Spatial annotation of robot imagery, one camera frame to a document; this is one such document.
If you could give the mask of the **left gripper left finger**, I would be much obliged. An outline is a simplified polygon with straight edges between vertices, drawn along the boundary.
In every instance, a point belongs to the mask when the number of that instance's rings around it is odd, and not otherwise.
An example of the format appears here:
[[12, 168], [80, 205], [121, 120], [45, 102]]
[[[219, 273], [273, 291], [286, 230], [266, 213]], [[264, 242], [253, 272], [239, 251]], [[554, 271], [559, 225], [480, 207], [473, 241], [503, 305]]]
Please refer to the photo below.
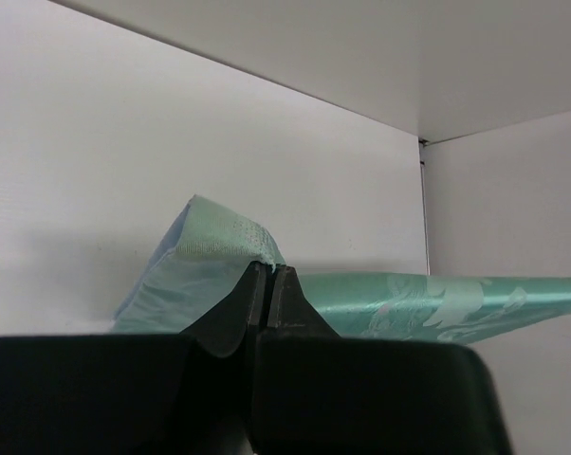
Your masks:
[[0, 337], [0, 454], [250, 454], [267, 269], [175, 334]]

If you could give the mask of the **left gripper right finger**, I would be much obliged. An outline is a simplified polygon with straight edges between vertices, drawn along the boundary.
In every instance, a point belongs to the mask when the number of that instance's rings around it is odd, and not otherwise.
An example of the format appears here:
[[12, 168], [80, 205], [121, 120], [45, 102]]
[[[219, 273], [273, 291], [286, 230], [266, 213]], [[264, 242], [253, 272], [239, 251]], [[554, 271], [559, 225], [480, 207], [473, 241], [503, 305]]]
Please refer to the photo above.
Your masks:
[[455, 344], [340, 337], [275, 273], [254, 356], [260, 454], [509, 454], [488, 368]]

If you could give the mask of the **green patterned cloth napkin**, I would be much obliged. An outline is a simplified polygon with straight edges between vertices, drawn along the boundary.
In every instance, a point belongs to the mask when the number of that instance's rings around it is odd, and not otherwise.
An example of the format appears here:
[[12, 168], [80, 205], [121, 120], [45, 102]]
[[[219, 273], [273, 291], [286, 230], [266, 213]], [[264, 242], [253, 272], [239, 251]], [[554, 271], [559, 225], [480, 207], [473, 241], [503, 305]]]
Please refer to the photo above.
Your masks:
[[[261, 225], [193, 197], [159, 243], [113, 319], [115, 334], [191, 330], [218, 357], [246, 332], [248, 307], [224, 305], [253, 262], [284, 263]], [[300, 277], [305, 298], [345, 337], [470, 344], [571, 314], [571, 278], [449, 278], [405, 273]]]

